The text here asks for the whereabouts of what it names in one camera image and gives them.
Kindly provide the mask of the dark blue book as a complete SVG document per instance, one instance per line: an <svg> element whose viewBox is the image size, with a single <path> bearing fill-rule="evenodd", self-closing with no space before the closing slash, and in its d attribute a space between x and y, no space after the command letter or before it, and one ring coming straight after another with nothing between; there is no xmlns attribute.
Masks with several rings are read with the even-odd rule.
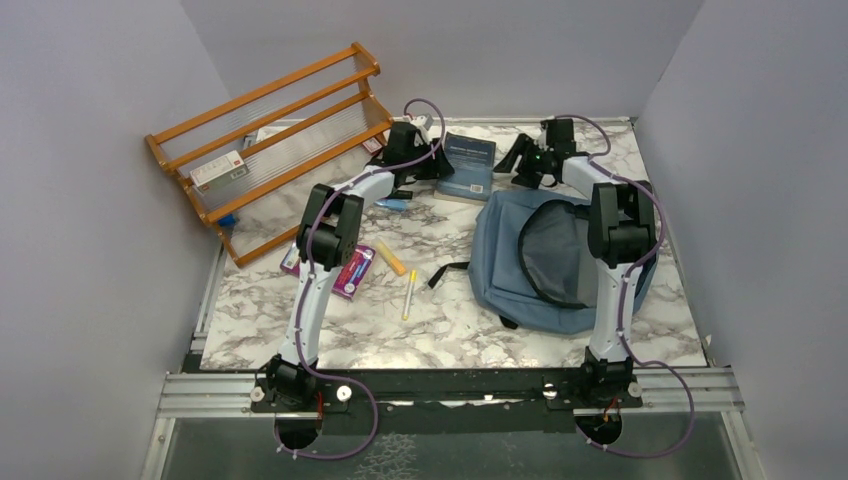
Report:
<svg viewBox="0 0 848 480"><path fill-rule="evenodd" d="M436 182L433 196L461 203L486 203L493 191L496 143L448 133L443 147L454 173Z"/></svg>

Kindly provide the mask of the blue backpack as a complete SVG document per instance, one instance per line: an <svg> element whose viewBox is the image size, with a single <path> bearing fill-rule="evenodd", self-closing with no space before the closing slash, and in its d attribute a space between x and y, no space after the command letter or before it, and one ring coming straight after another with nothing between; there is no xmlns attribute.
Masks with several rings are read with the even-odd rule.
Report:
<svg viewBox="0 0 848 480"><path fill-rule="evenodd" d="M591 254L589 235L599 203L543 190L495 192L476 217L469 259L443 265L427 285L435 287L450 269L463 270L477 304L515 328L575 335L609 312L613 329L629 330L656 259L632 273L631 306L619 306L617 291L602 292L607 264Z"/></svg>

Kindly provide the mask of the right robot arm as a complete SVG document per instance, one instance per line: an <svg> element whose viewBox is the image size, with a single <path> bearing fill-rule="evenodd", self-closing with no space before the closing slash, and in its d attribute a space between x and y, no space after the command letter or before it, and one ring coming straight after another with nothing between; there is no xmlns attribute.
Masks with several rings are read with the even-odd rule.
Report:
<svg viewBox="0 0 848 480"><path fill-rule="evenodd" d="M537 207L518 234L517 261L540 299L569 309L588 306L579 285L589 278L587 267L595 268L594 327L568 387L600 407L619 399L633 380L628 338L637 285L661 241L649 183L617 175L598 163L599 153L578 150L575 119L555 116L541 121L537 137L519 134L494 170L513 173L513 184L528 189L549 175L589 201L552 199Z"/></svg>

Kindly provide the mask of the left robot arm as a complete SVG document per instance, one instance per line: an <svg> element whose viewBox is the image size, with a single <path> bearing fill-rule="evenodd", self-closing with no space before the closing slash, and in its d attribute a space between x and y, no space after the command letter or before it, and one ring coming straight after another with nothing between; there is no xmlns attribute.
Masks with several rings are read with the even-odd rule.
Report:
<svg viewBox="0 0 848 480"><path fill-rule="evenodd" d="M284 404L298 411L315 397L320 332L332 287L359 241L363 211L390 197L409 177L434 179L452 168L433 140L428 115L407 114L392 124L387 143L361 173L336 185L315 185L296 236L299 287L284 340L262 368L265 378L252 393L255 402Z"/></svg>

